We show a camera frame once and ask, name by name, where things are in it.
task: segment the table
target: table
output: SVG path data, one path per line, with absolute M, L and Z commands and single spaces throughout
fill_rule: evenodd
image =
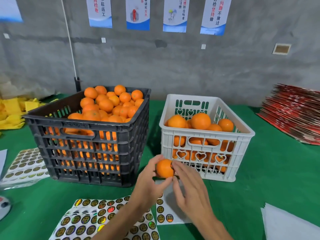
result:
M 140 167 L 161 152 L 159 121 L 164 101 L 150 101 L 149 133 Z M 231 109 L 252 128 L 252 138 L 233 183 L 204 180 L 214 213 L 235 240 L 265 239 L 260 208 L 265 202 L 320 226 L 320 146 L 304 145 L 259 118 L 255 108 Z M 5 169 L 19 151 L 35 148 L 28 126 L 2 131 L 0 150 L 8 149 Z M 65 183 L 46 178 L 35 185 L 0 192 L 12 203 L 0 221 L 0 239 L 47 240 L 78 198 L 116 199 L 133 187 Z M 192 224 L 158 226 L 161 239 L 201 239 Z

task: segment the white paper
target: white paper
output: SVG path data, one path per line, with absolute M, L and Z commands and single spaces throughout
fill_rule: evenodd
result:
M 266 204 L 262 210 L 267 240 L 318 240 L 320 227 Z
M 205 0 L 201 34 L 223 35 L 231 0 Z
M 164 0 L 164 32 L 186 32 L 189 2 L 190 0 Z
M 91 27 L 112 28 L 110 0 L 87 0 Z
M 7 149 L 0 151 L 0 178 L 7 157 Z

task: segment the orange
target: orange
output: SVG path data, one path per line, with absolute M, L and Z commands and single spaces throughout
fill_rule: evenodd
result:
M 134 114 L 137 112 L 138 109 L 139 109 L 139 108 L 138 108 L 137 106 L 130 106 L 130 107 L 128 108 L 127 116 L 128 116 L 129 118 L 132 118 L 132 117 L 134 116 Z
M 94 104 L 94 100 L 90 97 L 84 97 L 83 99 L 81 99 L 80 101 L 81 108 L 84 108 L 88 104 Z
M 122 119 L 123 123 L 126 121 L 125 117 L 123 117 L 123 116 L 119 116 L 119 117 Z
M 96 104 L 99 104 L 101 100 L 108 99 L 107 95 L 99 94 L 96 98 Z
M 229 119 L 221 119 L 218 121 L 218 125 L 220 125 L 222 131 L 224 132 L 232 132 L 234 124 Z
M 109 122 L 115 122 L 115 123 L 123 123 L 123 120 L 120 116 L 112 115 L 109 117 Z
M 179 136 L 174 136 L 173 145 L 175 147 L 177 147 L 179 145 L 179 139 L 180 139 Z M 182 136 L 181 141 L 180 141 L 180 146 L 184 146 L 184 145 L 186 145 L 186 137 Z
M 72 120 L 83 120 L 83 116 L 80 113 L 72 113 L 68 116 L 68 119 Z
M 107 95 L 108 97 L 117 96 L 115 92 L 107 92 L 106 95 Z
M 131 107 L 132 106 L 132 103 L 130 102 L 124 102 L 122 107 Z
M 104 86 L 99 85 L 99 86 L 96 86 L 94 89 L 97 90 L 98 94 L 104 94 L 104 95 L 107 94 L 107 90 Z
M 185 128 L 186 120 L 181 115 L 174 115 L 168 120 L 169 127 Z
M 130 93 L 127 92 L 123 92 L 120 94 L 119 99 L 121 102 L 125 103 L 125 102 L 130 102 L 131 100 L 131 95 Z
M 110 96 L 109 99 L 112 101 L 113 106 L 118 106 L 120 103 L 120 99 L 118 96 L 114 95 L 114 96 Z
M 84 95 L 85 95 L 87 98 L 95 99 L 96 97 L 98 97 L 98 92 L 97 92 L 96 89 L 89 87 L 89 88 L 86 88 L 86 89 L 85 89 Z
M 131 93 L 131 97 L 133 101 L 137 101 L 137 99 L 143 98 L 143 93 L 140 90 L 134 90 Z
M 140 107 L 140 105 L 143 103 L 144 99 L 143 98 L 138 98 L 136 102 L 134 103 L 135 106 Z
M 174 176 L 174 170 L 171 163 L 172 161 L 169 159 L 158 161 L 155 169 L 160 177 L 169 178 Z
M 112 114 L 119 116 L 119 112 L 120 112 L 121 108 L 122 108 L 122 106 L 120 106 L 120 105 L 114 107 L 113 110 L 112 110 Z
M 191 138 L 189 139 L 189 142 L 190 142 L 191 144 L 199 144 L 199 145 L 202 145 L 202 144 L 203 144 L 203 139 L 204 139 L 204 138 L 191 137 Z M 205 145 L 208 145 L 207 140 L 204 140 L 204 144 L 205 144 Z
M 114 87 L 114 92 L 116 95 L 120 96 L 121 93 L 126 92 L 126 88 L 119 84 Z
M 128 114 L 128 107 L 121 107 L 120 110 L 119 110 L 119 116 L 123 116 L 123 117 L 127 117 L 127 114 Z
M 101 121 L 101 116 L 96 110 L 89 110 L 83 113 L 84 120 Z
M 221 127 L 217 124 L 211 124 L 208 128 L 207 128 L 208 131 L 222 131 Z M 207 139 L 207 141 L 213 145 L 213 146 L 216 146 L 216 145 L 219 145 L 220 141 L 217 140 L 217 139 Z
M 191 125 L 194 129 L 206 130 L 211 125 L 211 119 L 205 113 L 198 113 L 191 118 Z
M 90 110 L 99 111 L 99 106 L 97 104 L 88 104 L 82 109 L 82 113 L 84 114 L 85 112 Z
M 110 113 L 113 109 L 113 102 L 110 99 L 100 101 L 99 108 L 103 111 Z

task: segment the gray concrete wall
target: gray concrete wall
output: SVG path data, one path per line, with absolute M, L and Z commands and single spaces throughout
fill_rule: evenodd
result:
M 0 24 L 0 72 L 75 92 L 61 1 L 17 3 L 24 23 Z M 86 0 L 64 3 L 83 88 L 120 83 L 151 88 L 154 99 L 179 93 L 254 106 L 274 83 L 320 90 L 320 0 L 232 0 L 224 36 L 200 34 L 205 0 L 190 0 L 186 33 L 162 32 L 164 0 L 151 0 L 149 32 L 126 29 L 125 0 L 111 0 L 113 29 L 89 26 Z M 275 43 L 292 44 L 290 54 L 272 55 Z

